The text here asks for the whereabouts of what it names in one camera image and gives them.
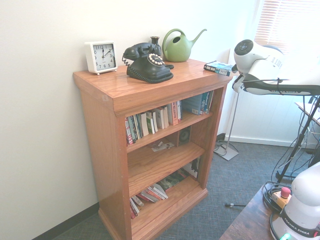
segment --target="window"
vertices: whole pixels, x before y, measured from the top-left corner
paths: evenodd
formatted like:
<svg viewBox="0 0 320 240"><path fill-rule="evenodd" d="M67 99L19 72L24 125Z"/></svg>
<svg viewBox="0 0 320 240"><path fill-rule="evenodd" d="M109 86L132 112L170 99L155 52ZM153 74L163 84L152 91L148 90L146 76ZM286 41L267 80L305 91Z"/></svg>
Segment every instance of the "window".
<svg viewBox="0 0 320 240"><path fill-rule="evenodd" d="M320 63L320 0L265 0L255 41L285 55L282 76Z"/></svg>

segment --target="wooden bookshelf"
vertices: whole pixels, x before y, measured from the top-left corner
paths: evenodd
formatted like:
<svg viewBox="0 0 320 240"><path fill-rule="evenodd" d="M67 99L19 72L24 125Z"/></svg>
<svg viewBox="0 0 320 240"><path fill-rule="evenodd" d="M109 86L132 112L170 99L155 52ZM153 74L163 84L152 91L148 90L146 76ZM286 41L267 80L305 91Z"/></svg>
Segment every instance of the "wooden bookshelf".
<svg viewBox="0 0 320 240"><path fill-rule="evenodd" d="M75 72L99 199L99 216L115 240L151 240L208 195L207 181L227 84L231 77L203 69L204 62L174 62L174 77L148 84L126 75L127 67L100 75ZM183 112L183 120L127 146L125 117L214 90L209 114ZM177 141L191 126L190 142L153 152L148 144ZM168 199L146 203L131 220L129 199L201 156L197 180L187 177Z"/></svg>
<svg viewBox="0 0 320 240"><path fill-rule="evenodd" d="M129 196L132 197L152 184L172 174L205 150L193 142L153 152L149 146L128 154Z"/></svg>

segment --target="bottom shelf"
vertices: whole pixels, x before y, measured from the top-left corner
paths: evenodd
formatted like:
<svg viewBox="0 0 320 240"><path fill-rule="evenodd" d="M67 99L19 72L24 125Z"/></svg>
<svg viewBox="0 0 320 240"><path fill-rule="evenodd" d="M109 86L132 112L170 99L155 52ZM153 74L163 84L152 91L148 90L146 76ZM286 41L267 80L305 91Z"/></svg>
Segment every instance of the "bottom shelf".
<svg viewBox="0 0 320 240"><path fill-rule="evenodd" d="M157 203L145 202L139 215L131 221L133 240L153 239L204 199L208 190L202 189L197 181L188 176L166 194L168 199Z"/></svg>

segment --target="clock hand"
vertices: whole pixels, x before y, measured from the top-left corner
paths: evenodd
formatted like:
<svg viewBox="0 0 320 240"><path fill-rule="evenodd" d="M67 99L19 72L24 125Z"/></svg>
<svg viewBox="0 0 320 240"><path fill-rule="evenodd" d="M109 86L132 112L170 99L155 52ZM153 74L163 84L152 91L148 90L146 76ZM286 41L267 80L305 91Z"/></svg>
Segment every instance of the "clock hand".
<svg viewBox="0 0 320 240"><path fill-rule="evenodd" d="M111 49L110 49L105 55L107 55L107 54L110 53L110 52L111 52ZM104 55L104 56L105 56L105 55Z"/></svg>

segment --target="watering can handle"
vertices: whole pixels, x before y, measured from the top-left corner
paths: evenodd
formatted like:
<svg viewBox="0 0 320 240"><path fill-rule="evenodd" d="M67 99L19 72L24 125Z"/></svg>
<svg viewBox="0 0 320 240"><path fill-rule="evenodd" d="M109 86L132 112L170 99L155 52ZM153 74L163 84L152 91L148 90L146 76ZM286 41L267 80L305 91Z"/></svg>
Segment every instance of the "watering can handle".
<svg viewBox="0 0 320 240"><path fill-rule="evenodd" d="M180 29L178 28L174 28L170 31L168 31L168 33L164 36L164 39L163 39L163 42L162 42L162 49L163 49L163 52L165 50L167 50L167 48L165 48L165 45L166 45L166 42L167 42L167 38L169 37L170 34L172 34L173 32L179 32L181 33L181 35L185 36L185 33L183 31L181 31Z"/></svg>

